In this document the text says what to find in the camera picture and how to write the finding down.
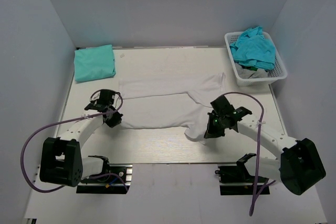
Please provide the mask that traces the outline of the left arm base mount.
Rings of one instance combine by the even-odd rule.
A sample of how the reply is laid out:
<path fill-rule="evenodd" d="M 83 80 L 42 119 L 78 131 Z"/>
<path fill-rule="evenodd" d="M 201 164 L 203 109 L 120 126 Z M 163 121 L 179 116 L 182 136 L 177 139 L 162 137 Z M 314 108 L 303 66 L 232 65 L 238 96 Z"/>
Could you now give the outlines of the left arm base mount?
<path fill-rule="evenodd" d="M 107 176 L 83 179 L 77 186 L 77 194 L 125 195 L 131 185 L 133 166 L 110 165 L 102 174 Z"/>

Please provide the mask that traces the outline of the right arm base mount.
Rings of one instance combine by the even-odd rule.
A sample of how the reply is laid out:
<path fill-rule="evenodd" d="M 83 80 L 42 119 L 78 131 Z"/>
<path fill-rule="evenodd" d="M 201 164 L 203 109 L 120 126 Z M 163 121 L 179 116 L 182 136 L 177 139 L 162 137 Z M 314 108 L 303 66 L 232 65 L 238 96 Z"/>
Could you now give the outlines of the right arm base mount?
<path fill-rule="evenodd" d="M 215 171 L 221 196 L 252 196 L 255 177 L 243 172 L 237 165 L 219 165 Z"/>

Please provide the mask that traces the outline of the white t shirt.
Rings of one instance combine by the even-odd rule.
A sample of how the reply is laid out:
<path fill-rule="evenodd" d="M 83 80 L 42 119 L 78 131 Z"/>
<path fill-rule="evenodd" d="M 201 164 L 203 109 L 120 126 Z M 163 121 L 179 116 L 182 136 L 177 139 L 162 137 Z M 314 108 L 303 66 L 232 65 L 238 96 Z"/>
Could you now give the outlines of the white t shirt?
<path fill-rule="evenodd" d="M 121 79 L 121 125 L 133 130 L 183 127 L 187 138 L 202 141 L 211 102 L 226 91 L 225 79 L 223 72 Z"/>

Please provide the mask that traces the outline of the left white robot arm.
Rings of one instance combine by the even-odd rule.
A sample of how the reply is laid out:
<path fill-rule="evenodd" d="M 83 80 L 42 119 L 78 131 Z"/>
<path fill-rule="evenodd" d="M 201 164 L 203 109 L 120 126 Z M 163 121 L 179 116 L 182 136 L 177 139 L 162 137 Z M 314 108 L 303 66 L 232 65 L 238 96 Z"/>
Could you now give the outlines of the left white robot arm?
<path fill-rule="evenodd" d="M 101 126 L 113 128 L 122 121 L 119 112 L 123 105 L 120 92 L 102 89 L 90 98 L 84 114 L 68 120 L 74 124 L 57 137 L 49 137 L 43 143 L 39 178 L 42 182 L 76 187 L 84 179 L 104 182 L 110 178 L 108 158 L 99 155 L 82 157 L 81 148 Z"/>

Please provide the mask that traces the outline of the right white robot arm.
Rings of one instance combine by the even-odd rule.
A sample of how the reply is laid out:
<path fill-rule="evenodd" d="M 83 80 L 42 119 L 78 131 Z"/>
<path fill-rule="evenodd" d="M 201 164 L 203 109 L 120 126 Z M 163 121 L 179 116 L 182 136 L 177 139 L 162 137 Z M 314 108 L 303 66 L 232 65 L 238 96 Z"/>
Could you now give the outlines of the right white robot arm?
<path fill-rule="evenodd" d="M 249 153 L 234 166 L 221 166 L 215 173 L 221 183 L 259 183 L 267 179 L 281 182 L 291 193 L 302 195 L 306 190 L 325 178 L 326 171 L 314 142 L 308 138 L 297 140 L 286 136 L 257 119 L 252 111 L 241 106 L 234 108 L 224 95 L 211 102 L 205 138 L 225 135 L 225 130 L 234 130 L 260 144 L 275 156 L 257 157 Z"/>

